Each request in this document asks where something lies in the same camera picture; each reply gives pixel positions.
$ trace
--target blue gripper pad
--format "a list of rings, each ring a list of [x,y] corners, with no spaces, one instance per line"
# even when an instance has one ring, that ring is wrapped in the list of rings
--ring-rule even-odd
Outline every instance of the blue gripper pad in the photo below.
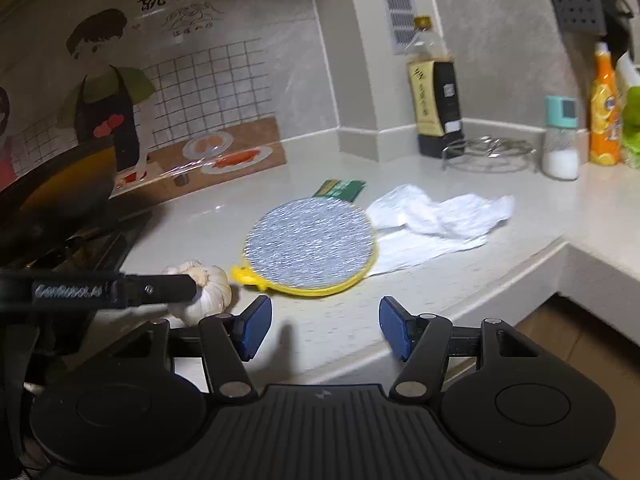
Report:
[[[268,296],[258,296],[236,318],[233,339],[242,361],[247,362],[255,357],[271,327],[271,314],[271,299]]]
[[[378,319],[385,339],[394,355],[405,362],[411,355],[411,338],[407,331],[407,317],[411,316],[394,298],[385,296],[380,300]]]

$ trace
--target tile pattern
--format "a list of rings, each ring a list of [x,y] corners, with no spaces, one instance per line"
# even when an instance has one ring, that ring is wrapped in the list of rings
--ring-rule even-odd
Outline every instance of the tile pattern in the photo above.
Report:
[[[274,113],[260,40],[201,50],[145,73],[158,89],[152,150]]]
[[[274,114],[261,40],[230,43],[145,69],[156,92],[151,150],[193,138],[207,130]],[[140,107],[134,107],[136,126]],[[14,136],[17,176],[78,145],[71,128],[55,126],[52,113]]]
[[[73,130],[56,127],[56,114],[49,114],[13,136],[12,164],[23,176],[50,158],[78,145]]]

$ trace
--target bottle label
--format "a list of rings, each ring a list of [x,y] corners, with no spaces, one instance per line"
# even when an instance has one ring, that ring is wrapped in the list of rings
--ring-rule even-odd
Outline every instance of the bottle label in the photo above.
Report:
[[[591,94],[590,160],[613,166],[620,160],[620,117],[616,97],[607,84],[596,83]]]
[[[433,92],[433,64],[433,61],[411,63],[408,67],[409,79],[414,94],[418,133],[443,137],[445,133],[440,124]]]

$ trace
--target black apron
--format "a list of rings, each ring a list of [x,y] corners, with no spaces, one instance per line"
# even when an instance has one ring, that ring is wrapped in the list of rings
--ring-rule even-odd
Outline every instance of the black apron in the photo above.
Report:
[[[140,142],[133,118],[133,101],[119,70],[111,68],[118,78],[118,91],[95,103],[87,103],[84,101],[85,76],[78,92],[74,126],[78,143],[112,135],[117,171],[122,171],[140,160]]]

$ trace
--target wok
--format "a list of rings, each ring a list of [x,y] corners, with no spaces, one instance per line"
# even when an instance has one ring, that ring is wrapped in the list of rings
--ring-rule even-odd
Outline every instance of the wok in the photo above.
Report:
[[[104,207],[116,177],[113,137],[84,142],[0,192],[0,267],[28,265]]]

